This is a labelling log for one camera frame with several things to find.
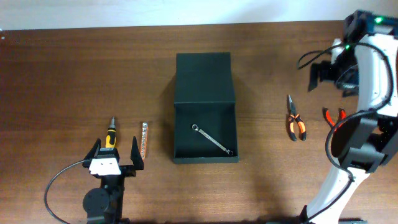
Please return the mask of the silver ring wrench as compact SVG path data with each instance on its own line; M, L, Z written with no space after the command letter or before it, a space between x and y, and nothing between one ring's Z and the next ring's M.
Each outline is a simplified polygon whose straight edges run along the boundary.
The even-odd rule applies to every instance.
M208 133L206 133L204 130L199 128L196 124L192 125L192 129L200 134L202 134L204 137L206 137L209 141L211 141L214 145L218 146L222 151L227 153L229 156L232 156L234 153L233 151L225 148L222 144L220 144L218 141L213 139Z

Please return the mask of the orange black long-nose pliers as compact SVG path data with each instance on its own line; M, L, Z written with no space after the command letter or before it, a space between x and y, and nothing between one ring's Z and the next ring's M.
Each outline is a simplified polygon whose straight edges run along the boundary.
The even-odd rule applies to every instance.
M287 133L292 141L296 141L297 137L294 131L294 124L298 124L299 138L302 141L307 139L307 129L299 113L297 113L295 104L290 95L287 95L287 110L289 115L287 117Z

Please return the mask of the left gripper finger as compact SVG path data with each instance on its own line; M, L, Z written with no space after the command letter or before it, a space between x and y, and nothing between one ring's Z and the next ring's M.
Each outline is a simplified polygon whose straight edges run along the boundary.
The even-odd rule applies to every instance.
M137 139L134 136L132 139L132 148L130 156L134 167L144 167L144 161L141 157L141 151L138 147Z
M100 149L100 148L101 148L101 139L98 138L96 140L96 142L94 143L93 147L89 150L87 155L84 157L84 160L93 159L95 157L95 154L96 154L97 150Z

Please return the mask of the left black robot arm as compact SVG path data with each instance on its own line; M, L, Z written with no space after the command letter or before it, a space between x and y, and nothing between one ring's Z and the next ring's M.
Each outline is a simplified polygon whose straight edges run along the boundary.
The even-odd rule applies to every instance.
M101 181L100 186L88 191L83 199L88 223L131 223L123 217L124 182L144 169L136 138L132 140L130 159L132 164L120 165L118 150L101 147L100 139L85 156L83 167Z

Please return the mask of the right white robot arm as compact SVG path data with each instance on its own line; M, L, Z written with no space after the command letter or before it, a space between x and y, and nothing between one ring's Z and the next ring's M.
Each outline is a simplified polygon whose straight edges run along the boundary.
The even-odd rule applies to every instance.
M330 60L315 50L297 62L310 67L309 89L332 82L345 96L357 96L358 105L331 125L325 140L331 169L300 223L339 223L359 185L397 154L397 19L357 10L325 53Z

